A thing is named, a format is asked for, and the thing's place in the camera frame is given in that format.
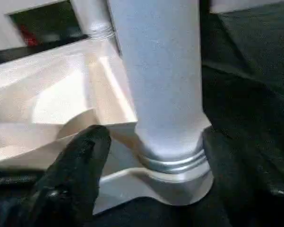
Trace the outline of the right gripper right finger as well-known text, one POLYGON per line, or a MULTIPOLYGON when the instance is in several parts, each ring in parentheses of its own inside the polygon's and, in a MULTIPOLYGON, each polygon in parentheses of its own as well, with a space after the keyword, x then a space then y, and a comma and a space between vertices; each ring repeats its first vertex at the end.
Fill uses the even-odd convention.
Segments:
POLYGON ((284 177, 258 152, 211 132, 210 167, 233 227, 284 227, 284 177))

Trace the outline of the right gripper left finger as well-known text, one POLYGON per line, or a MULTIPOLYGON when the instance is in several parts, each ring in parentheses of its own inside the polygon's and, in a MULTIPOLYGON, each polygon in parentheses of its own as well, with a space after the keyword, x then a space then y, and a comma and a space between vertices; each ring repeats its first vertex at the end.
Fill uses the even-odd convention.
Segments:
POLYGON ((44 171, 0 168, 0 227, 87 227, 111 137, 92 125, 44 171))

